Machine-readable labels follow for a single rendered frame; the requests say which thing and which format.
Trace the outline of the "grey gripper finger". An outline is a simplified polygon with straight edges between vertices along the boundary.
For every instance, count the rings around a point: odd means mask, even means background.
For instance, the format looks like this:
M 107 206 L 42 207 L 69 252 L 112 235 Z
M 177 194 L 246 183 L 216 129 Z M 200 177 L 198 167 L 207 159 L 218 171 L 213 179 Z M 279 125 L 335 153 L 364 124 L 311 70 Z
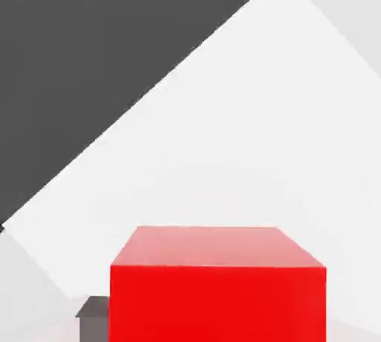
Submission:
M 38 342 L 109 342 L 109 298 L 88 297 L 70 320 L 43 332 Z

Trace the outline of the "small red cube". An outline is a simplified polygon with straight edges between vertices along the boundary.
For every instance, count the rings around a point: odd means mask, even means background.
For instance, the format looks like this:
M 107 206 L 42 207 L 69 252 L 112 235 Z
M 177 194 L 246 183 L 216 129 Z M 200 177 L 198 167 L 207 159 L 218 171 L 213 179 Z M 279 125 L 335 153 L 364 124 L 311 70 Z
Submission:
M 140 226 L 110 267 L 108 342 L 326 342 L 326 282 L 275 227 Z

